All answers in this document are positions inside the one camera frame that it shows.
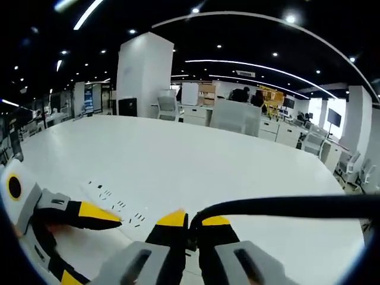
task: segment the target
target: black monitor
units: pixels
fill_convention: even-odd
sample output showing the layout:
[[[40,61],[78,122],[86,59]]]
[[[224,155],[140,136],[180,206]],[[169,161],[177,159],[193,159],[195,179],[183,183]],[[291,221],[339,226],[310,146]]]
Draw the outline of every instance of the black monitor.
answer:
[[[327,121],[329,123],[332,123],[333,125],[339,127],[341,119],[342,119],[341,115],[339,115],[337,112],[335,112],[334,110],[330,108],[328,109]]]
[[[284,99],[283,106],[284,106],[284,107],[291,108],[291,109],[294,109],[294,108],[295,108],[295,102],[294,102],[294,100],[292,100],[292,99],[285,98],[285,99]]]

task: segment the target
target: white table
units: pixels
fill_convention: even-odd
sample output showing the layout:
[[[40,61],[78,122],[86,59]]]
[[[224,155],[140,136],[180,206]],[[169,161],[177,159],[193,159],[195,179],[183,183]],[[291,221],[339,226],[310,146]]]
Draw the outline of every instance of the white table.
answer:
[[[152,221],[181,207],[191,219],[205,207],[235,199],[344,194],[322,162],[304,151],[156,119],[95,115],[55,125],[22,148],[24,164],[41,187],[84,200],[79,185],[106,179],[120,196],[144,207]],[[357,220],[229,219],[240,240],[277,258],[286,275],[302,285],[334,284],[363,247]],[[118,229],[71,229],[56,237],[61,256],[90,279],[131,242]],[[202,284],[199,276],[185,273],[182,284],[197,283]]]

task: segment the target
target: window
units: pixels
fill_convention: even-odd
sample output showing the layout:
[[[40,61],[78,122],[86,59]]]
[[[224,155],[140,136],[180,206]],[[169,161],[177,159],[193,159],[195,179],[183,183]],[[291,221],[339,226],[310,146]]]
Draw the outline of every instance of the window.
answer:
[[[319,125],[319,118],[321,117],[322,98],[311,98],[309,102],[309,113],[313,113],[313,118],[310,121],[314,125]]]

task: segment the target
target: curved light strip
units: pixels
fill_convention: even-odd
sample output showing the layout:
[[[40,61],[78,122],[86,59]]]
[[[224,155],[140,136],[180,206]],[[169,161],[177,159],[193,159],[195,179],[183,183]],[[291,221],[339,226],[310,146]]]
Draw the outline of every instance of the curved light strip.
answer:
[[[285,72],[285,71],[282,71],[282,70],[279,70],[279,69],[275,69],[275,68],[272,68],[272,67],[268,67],[268,66],[263,66],[263,65],[258,65],[258,64],[249,64],[247,62],[239,62],[239,61],[218,61],[216,59],[200,59],[200,60],[194,60],[194,61],[185,61],[185,62],[225,62],[225,63],[228,63],[228,64],[242,64],[242,65],[249,65],[251,67],[259,67],[259,68],[265,68],[265,69],[269,69],[269,70],[272,70],[272,71],[276,71],[276,72],[279,72],[279,73],[282,73],[282,74],[286,74],[288,76],[291,76],[291,77],[294,77],[298,80],[301,80],[303,82],[306,82],[310,85],[313,85],[314,87],[320,89],[321,91],[323,91],[324,93],[327,93],[329,94],[331,97],[335,98],[335,99],[338,99],[337,96],[333,95],[331,92],[327,91],[326,89],[323,89],[322,87],[314,84],[313,82],[310,82],[302,77],[298,77],[297,75],[294,75],[294,74],[291,74],[291,73],[288,73],[288,72]]]
[[[291,91],[291,90],[286,89],[284,87],[280,87],[280,86],[276,86],[276,85],[273,85],[273,84],[269,84],[269,83],[265,83],[265,82],[260,82],[260,81],[252,80],[252,79],[245,79],[245,78],[231,77],[231,76],[222,76],[222,75],[209,75],[209,76],[210,77],[231,78],[231,79],[236,79],[236,80],[251,81],[251,82],[259,83],[259,84],[262,84],[262,85],[268,85],[268,86],[272,86],[272,87],[275,87],[275,88],[279,88],[279,89],[282,89],[282,90],[285,90],[285,91],[297,94],[298,96],[302,96],[303,98],[310,99],[309,97],[306,97],[305,95],[299,94],[299,93],[297,93],[295,91]]]
[[[309,31],[309,30],[307,30],[305,28],[302,28],[300,26],[297,26],[296,24],[288,23],[287,21],[284,21],[282,19],[278,19],[278,18],[274,18],[274,17],[262,15],[262,14],[249,13],[249,12],[216,11],[216,12],[196,13],[196,14],[190,14],[190,15],[186,15],[186,16],[181,16],[181,17],[173,18],[173,19],[170,19],[170,20],[167,20],[167,21],[163,21],[161,23],[153,25],[152,29],[160,27],[160,26],[163,26],[165,24],[169,24],[169,23],[175,22],[175,21],[182,21],[182,20],[186,20],[186,19],[189,19],[189,18],[202,17],[202,16],[212,16],[212,15],[240,15],[240,16],[262,18],[262,19],[266,19],[266,20],[270,20],[270,21],[275,21],[275,22],[287,25],[289,27],[295,28],[297,30],[300,30],[300,31],[302,31],[302,32],[304,32],[304,33],[306,33],[306,34],[314,37],[315,39],[317,39],[320,42],[322,42],[325,45],[327,45],[329,48],[331,48],[337,54],[339,54],[349,65],[351,65],[356,70],[356,72],[361,76],[361,78],[364,80],[364,82],[367,84],[367,86],[370,88],[370,90],[373,92],[373,94],[377,98],[376,92],[372,88],[372,86],[369,83],[369,81],[367,80],[367,78],[360,72],[360,70],[356,67],[356,65],[354,63],[352,63],[351,60],[348,57],[346,57],[340,50],[338,50],[335,46],[333,46],[328,41],[326,41],[323,38],[317,36],[315,33],[311,32],[311,31]]]
[[[79,30],[91,13],[102,3],[103,0],[95,0],[83,13],[82,17],[79,19],[78,23],[75,25],[74,30]]]

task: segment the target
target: ceiling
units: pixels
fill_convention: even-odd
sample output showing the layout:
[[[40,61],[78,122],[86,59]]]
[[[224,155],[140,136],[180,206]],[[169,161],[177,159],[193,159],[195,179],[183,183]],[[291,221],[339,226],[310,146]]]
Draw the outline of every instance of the ceiling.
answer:
[[[317,85],[360,84],[370,92],[374,102],[378,99],[354,68],[335,51],[312,36],[275,21],[241,15],[212,15],[151,28],[162,21],[188,15],[195,7],[200,12],[243,11],[281,19],[293,14],[296,24],[330,42],[347,57],[355,57],[354,64],[380,94],[377,12],[365,1],[341,5],[338,1],[334,4],[317,0],[103,0],[79,30],[73,27],[93,0],[73,0],[72,5],[61,12],[54,10],[56,2],[10,2],[7,14],[14,24],[7,25],[10,28],[5,31],[4,37],[9,40],[2,61],[7,81],[15,82],[20,90],[28,88],[16,98],[10,93],[2,98],[17,103],[30,102],[34,97],[49,94],[50,89],[53,92],[72,89],[76,81],[110,78],[115,85],[120,45],[151,31],[175,44],[172,75],[187,74],[196,80],[212,80],[210,74],[240,77],[233,71],[243,70],[255,72],[255,80],[294,91],[311,87],[278,72],[252,66],[185,63],[194,59],[247,62],[280,69]],[[130,34],[130,29],[137,32]],[[63,50],[67,51],[66,55],[61,54]],[[273,56],[274,52],[278,53],[277,57]],[[60,59],[63,61],[57,72],[56,64]],[[331,90],[337,97],[347,97],[346,91]],[[328,97],[321,91],[306,95]]]

